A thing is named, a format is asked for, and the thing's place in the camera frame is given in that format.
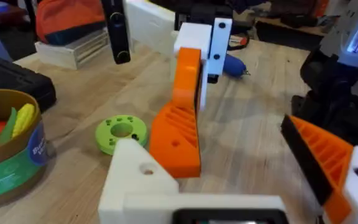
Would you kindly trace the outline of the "white orange left gripper right finger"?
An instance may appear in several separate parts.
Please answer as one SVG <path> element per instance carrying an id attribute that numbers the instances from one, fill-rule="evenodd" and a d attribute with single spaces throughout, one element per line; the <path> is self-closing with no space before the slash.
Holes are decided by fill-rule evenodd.
<path id="1" fill-rule="evenodd" d="M 322 209 L 316 222 L 358 224 L 358 145 L 287 114 L 281 133 Z"/>

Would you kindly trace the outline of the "bare white left gripper left finger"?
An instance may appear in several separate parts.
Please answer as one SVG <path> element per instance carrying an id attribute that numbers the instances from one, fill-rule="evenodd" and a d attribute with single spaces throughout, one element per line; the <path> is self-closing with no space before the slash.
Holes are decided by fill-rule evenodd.
<path id="1" fill-rule="evenodd" d="M 159 202 L 179 193 L 178 182 L 135 140 L 117 142 L 98 205 L 100 223 L 171 223 Z"/>

